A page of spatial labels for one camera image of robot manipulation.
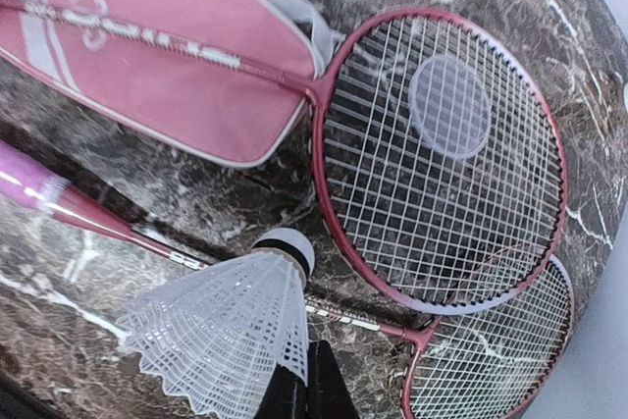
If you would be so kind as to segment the white shuttlecock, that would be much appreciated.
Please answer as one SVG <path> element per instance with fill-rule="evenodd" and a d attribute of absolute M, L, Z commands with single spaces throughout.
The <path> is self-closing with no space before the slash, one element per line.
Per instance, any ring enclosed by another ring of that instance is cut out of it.
<path fill-rule="evenodd" d="M 309 239 L 276 228 L 242 256 L 129 301 L 116 323 L 164 394 L 197 415 L 251 418 L 278 366 L 306 381 L 304 289 L 314 268 Z"/>

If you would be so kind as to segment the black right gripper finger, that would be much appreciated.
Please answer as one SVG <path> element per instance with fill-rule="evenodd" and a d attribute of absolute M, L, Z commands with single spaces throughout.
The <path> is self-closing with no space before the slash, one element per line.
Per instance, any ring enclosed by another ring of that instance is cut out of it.
<path fill-rule="evenodd" d="M 327 340 L 309 344 L 306 366 L 306 381 L 283 366 L 275 369 L 255 419 L 358 418 Z"/>

